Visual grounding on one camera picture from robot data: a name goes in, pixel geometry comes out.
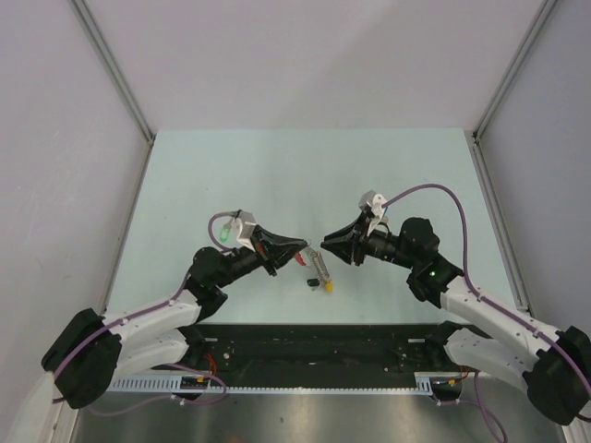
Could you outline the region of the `red handled metal key holder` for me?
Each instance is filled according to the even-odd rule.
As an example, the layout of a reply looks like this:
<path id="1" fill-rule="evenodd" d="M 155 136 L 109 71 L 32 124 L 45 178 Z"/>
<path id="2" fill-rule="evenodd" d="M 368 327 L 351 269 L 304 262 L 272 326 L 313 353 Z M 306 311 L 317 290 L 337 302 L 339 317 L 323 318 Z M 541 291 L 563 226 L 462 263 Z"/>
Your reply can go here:
<path id="1" fill-rule="evenodd" d="M 301 252 L 296 253 L 295 261 L 300 266 L 313 268 L 322 283 L 327 283 L 331 280 L 330 273 L 321 253 L 311 246 L 307 246 Z"/>

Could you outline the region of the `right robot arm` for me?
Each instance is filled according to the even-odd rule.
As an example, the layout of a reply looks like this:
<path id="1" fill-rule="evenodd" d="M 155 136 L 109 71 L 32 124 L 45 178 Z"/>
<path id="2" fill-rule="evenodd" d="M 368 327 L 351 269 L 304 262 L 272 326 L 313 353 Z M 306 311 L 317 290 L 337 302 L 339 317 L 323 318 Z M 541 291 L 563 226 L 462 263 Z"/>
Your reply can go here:
<path id="1" fill-rule="evenodd" d="M 405 220 L 399 234 L 378 230 L 368 211 L 326 235 L 322 249 L 348 265 L 374 257 L 409 269 L 406 283 L 420 302 L 429 302 L 478 328 L 446 323 L 426 347 L 437 370 L 466 365 L 526 394 L 558 425 L 570 425 L 590 402 L 590 339 L 570 326 L 560 330 L 497 301 L 469 282 L 466 270 L 439 251 L 429 220 Z"/>

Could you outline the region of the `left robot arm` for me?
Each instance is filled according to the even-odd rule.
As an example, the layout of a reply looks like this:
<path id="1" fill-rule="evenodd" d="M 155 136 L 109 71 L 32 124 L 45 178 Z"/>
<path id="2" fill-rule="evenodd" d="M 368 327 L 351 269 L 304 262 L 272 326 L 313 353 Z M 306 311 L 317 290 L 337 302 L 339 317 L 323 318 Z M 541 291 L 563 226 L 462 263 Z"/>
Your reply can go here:
<path id="1" fill-rule="evenodd" d="M 153 305 L 114 315 L 91 308 L 77 312 L 41 360 L 53 376 L 58 401 L 79 410 L 121 377 L 155 366 L 198 366 L 204 347 L 192 339 L 192 328 L 226 302 L 224 287 L 257 269 L 276 276 L 307 245 L 255 224 L 239 248 L 199 249 L 176 292 Z"/>

